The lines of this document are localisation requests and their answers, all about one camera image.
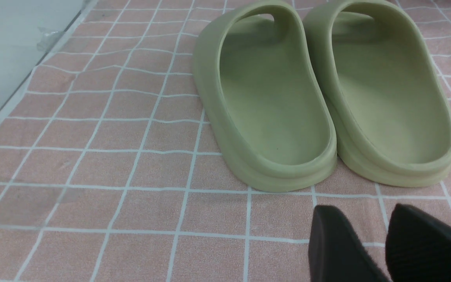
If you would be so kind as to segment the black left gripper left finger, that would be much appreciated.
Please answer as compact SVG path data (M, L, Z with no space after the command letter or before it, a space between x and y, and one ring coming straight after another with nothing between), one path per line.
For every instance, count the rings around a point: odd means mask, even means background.
M314 208L308 243L312 282L388 282L345 214L331 205Z

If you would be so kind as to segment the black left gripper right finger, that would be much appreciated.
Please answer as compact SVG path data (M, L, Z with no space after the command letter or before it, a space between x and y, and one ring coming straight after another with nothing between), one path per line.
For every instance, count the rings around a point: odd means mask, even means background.
M451 226L398 203L390 218L385 257L394 282L451 282Z

